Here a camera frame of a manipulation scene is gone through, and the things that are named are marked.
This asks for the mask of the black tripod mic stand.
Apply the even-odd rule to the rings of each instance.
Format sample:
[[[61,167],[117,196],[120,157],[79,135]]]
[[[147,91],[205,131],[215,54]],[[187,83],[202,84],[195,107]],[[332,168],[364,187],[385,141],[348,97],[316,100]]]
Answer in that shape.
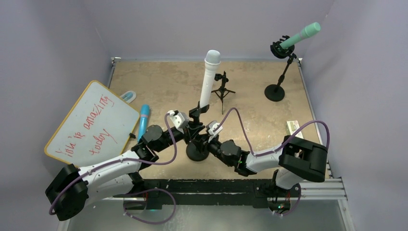
[[[215,81],[221,81],[221,85],[217,90],[212,90],[211,93],[215,93],[216,96],[221,100],[221,114],[224,114],[224,98],[229,94],[235,94],[235,91],[229,90],[226,88],[226,83],[229,82],[227,78],[226,71],[223,74],[215,74]]]

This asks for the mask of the blue microphone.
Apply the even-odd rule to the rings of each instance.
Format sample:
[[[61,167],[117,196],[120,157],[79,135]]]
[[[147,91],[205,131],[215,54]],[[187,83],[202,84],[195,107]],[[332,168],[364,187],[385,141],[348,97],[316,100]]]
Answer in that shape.
[[[137,142],[140,141],[140,139],[142,138],[142,136],[145,134],[147,130],[149,115],[150,115],[150,106],[148,104],[143,104],[140,110],[140,122],[139,122]]]

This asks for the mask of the white microphone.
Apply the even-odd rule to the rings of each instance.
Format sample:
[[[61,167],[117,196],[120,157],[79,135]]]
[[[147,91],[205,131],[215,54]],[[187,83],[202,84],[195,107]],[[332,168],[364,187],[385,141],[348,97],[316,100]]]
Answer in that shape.
[[[204,59],[205,72],[199,103],[200,108],[204,108],[209,105],[209,99],[211,96],[215,75],[220,63],[220,52],[217,50],[209,50]]]

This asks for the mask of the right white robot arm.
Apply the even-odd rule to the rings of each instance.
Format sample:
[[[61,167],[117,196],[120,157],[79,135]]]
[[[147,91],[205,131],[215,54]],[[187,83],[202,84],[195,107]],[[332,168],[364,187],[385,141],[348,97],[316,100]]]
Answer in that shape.
[[[266,169],[281,167],[270,183],[271,192],[281,196],[303,180],[324,182],[328,148],[318,143],[290,136],[284,137],[282,147],[251,154],[242,150],[233,140],[223,143],[214,139],[205,144],[205,150],[241,176],[257,174]]]

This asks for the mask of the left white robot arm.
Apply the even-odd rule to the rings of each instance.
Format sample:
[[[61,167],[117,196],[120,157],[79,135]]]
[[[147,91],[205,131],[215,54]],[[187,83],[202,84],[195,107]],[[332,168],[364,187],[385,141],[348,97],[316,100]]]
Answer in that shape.
[[[173,157],[164,162],[165,165],[170,164],[177,155],[177,142],[189,144],[203,129],[203,123],[194,121],[175,121],[174,126],[166,131],[158,125],[151,125],[135,146],[118,157],[90,166],[64,166],[45,190],[51,204],[49,214],[64,221],[106,197],[141,195],[143,183],[137,179],[139,171],[151,165],[160,165],[157,152],[172,146]]]

